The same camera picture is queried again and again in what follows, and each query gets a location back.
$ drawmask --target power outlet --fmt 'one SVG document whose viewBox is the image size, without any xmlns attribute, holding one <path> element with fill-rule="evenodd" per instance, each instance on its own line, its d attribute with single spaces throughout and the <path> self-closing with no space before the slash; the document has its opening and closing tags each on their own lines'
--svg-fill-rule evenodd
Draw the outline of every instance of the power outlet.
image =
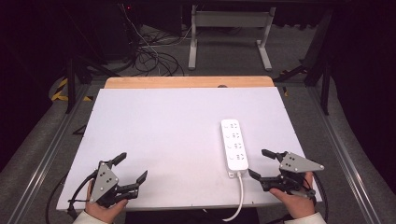
<svg viewBox="0 0 396 224">
<path fill-rule="evenodd" d="M 234 178 L 238 172 L 242 174 L 248 169 L 248 158 L 239 121 L 237 119 L 222 120 L 221 132 L 228 176 Z"/>
</svg>

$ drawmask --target power strip switch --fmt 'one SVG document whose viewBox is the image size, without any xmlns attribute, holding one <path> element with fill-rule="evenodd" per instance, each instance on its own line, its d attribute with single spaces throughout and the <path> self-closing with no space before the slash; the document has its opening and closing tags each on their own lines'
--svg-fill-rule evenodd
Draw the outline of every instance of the power strip switch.
<svg viewBox="0 0 396 224">
<path fill-rule="evenodd" d="M 237 177 L 248 169 L 248 158 L 245 151 L 241 127 L 237 119 L 221 121 L 221 132 L 227 161 L 228 176 Z"/>
</svg>

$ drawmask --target person's left hand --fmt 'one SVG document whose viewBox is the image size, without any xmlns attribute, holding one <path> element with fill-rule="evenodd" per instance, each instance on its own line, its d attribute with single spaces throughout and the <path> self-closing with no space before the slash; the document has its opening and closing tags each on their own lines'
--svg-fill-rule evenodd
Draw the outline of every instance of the person's left hand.
<svg viewBox="0 0 396 224">
<path fill-rule="evenodd" d="M 90 181 L 90 185 L 88 186 L 87 190 L 87 200 L 91 198 L 91 184 L 92 181 Z M 124 199 L 116 204 L 114 204 L 112 207 L 106 208 L 103 206 L 100 206 L 98 203 L 90 203 L 86 202 L 85 203 L 85 212 L 88 213 L 90 216 L 95 217 L 105 223 L 113 223 L 114 218 L 123 210 L 125 205 L 128 203 L 128 200 Z"/>
</svg>

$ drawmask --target metal stand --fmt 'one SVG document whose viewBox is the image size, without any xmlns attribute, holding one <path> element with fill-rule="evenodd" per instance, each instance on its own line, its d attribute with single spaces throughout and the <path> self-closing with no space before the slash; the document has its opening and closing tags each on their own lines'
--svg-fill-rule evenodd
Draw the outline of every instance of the metal stand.
<svg viewBox="0 0 396 224">
<path fill-rule="evenodd" d="M 262 39 L 257 40 L 257 47 L 262 56 L 265 70 L 272 71 L 272 66 L 265 50 L 265 43 L 270 33 L 275 11 L 274 7 L 271 7 L 269 12 L 196 11 L 196 6 L 192 6 L 189 69 L 194 70 L 196 65 L 197 27 L 263 27 L 264 33 Z"/>
</svg>

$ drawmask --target white power cord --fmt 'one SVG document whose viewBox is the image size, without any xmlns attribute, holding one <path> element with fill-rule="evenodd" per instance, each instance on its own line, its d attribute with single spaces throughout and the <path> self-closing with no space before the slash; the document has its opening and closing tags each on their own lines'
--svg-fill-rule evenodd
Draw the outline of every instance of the white power cord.
<svg viewBox="0 0 396 224">
<path fill-rule="evenodd" d="M 239 203 L 238 210 L 236 210 L 235 214 L 233 214 L 232 217 L 224 218 L 223 221 L 227 221 L 228 222 L 228 221 L 231 221 L 234 218 L 236 218 L 238 216 L 239 212 L 241 211 L 241 208 L 242 208 L 242 203 L 244 201 L 244 184 L 242 183 L 241 172 L 238 172 L 237 175 L 238 175 L 238 179 L 239 179 L 239 184 L 241 186 L 241 201 Z"/>
</svg>

